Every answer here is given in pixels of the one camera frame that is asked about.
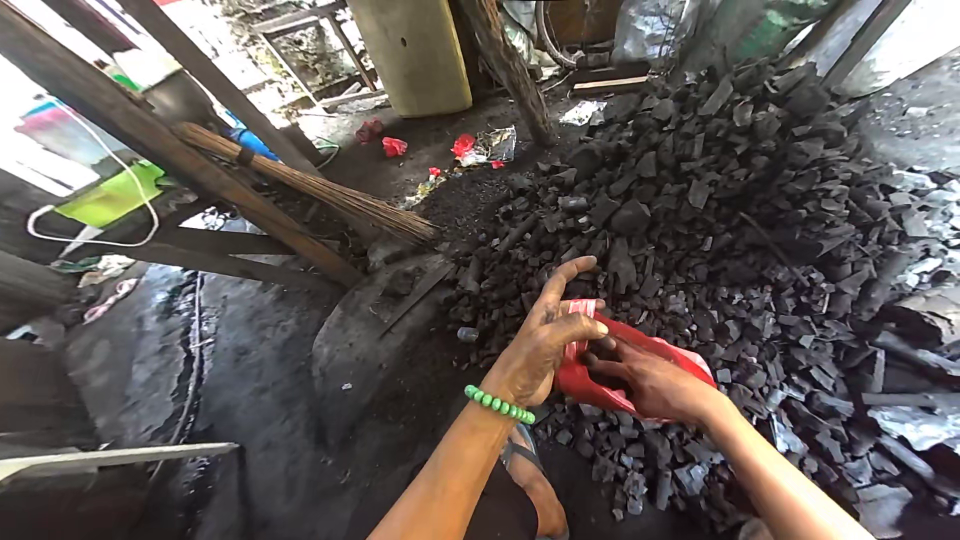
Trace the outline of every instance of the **foot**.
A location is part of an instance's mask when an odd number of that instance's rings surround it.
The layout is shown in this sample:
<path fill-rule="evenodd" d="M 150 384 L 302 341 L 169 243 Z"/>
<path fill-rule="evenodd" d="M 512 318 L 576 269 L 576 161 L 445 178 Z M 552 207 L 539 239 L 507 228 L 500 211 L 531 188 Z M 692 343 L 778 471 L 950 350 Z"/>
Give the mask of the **foot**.
<path fill-rule="evenodd" d="M 533 451 L 525 437 L 516 428 L 510 433 L 510 440 L 523 448 Z M 516 485 L 523 488 L 527 497 L 537 509 L 537 536 L 560 538 L 566 534 L 566 512 L 557 499 L 553 486 L 534 463 L 523 455 L 511 455 L 507 472 Z"/>

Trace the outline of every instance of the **right hand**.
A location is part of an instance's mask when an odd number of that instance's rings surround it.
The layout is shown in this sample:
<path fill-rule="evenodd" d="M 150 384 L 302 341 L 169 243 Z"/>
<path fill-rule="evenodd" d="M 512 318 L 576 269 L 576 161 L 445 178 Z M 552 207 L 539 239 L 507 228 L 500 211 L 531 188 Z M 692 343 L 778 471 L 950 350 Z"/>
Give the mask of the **right hand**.
<path fill-rule="evenodd" d="M 588 368 L 617 377 L 630 384 L 629 396 L 636 412 L 648 418 L 669 418 L 703 425 L 725 397 L 719 390 L 697 379 L 673 362 L 622 339 L 605 337 L 598 342 L 600 356 L 587 353 Z"/>

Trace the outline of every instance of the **hand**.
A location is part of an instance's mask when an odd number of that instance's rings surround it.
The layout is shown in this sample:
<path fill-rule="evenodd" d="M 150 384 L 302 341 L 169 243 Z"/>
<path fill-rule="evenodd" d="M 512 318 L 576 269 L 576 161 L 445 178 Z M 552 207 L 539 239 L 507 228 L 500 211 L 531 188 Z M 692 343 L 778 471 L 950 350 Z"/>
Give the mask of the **hand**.
<path fill-rule="evenodd" d="M 607 335 L 606 325 L 583 313 L 567 314 L 568 302 L 560 300 L 566 284 L 596 263 L 596 257 L 580 257 L 554 271 L 514 341 L 480 383 L 481 390 L 518 406 L 539 405 L 550 393 L 554 370 L 564 356 L 564 346 Z M 598 300 L 597 308 L 603 306 L 603 301 Z"/>
<path fill-rule="evenodd" d="M 632 343 L 607 337 L 597 345 L 600 356 L 613 356 L 617 361 L 602 360 L 587 352 L 584 360 L 588 368 L 630 384 L 630 400 L 643 416 L 703 425 L 724 399 L 716 388 Z"/>

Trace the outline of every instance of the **left hand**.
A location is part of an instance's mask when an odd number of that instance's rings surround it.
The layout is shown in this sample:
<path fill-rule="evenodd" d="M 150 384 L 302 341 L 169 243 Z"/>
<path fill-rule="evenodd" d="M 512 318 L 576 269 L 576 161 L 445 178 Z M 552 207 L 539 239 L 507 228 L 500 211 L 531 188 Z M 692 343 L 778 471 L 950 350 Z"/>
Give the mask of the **left hand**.
<path fill-rule="evenodd" d="M 520 331 L 480 383 L 481 390 L 517 406 L 539 405 L 550 393 L 564 346 L 607 335 L 606 325 L 583 313 L 567 313 L 568 302 L 560 300 L 566 284 L 596 263 L 594 256 L 580 257 L 554 271 Z M 597 301 L 598 309 L 604 305 Z"/>

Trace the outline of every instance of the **charcoal pile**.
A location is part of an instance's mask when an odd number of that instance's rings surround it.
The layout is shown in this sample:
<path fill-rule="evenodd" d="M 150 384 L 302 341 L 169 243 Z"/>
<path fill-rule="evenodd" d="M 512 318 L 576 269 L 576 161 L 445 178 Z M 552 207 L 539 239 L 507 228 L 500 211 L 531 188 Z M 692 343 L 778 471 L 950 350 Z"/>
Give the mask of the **charcoal pile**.
<path fill-rule="evenodd" d="M 794 465 L 848 508 L 896 520 L 910 491 L 859 410 L 860 393 L 883 387 L 869 322 L 915 288 L 954 282 L 960 183 L 857 158 L 857 116 L 812 64 L 651 80 L 626 112 L 594 118 L 565 162 L 510 177 L 500 228 L 456 274 L 450 316 L 480 334 L 471 362 L 492 363 L 557 264 L 597 256 L 602 270 L 567 298 L 606 299 L 610 317 L 699 353 Z M 701 433 L 552 406 L 536 435 L 617 483 L 617 519 L 644 500 L 717 530 L 749 517 Z"/>

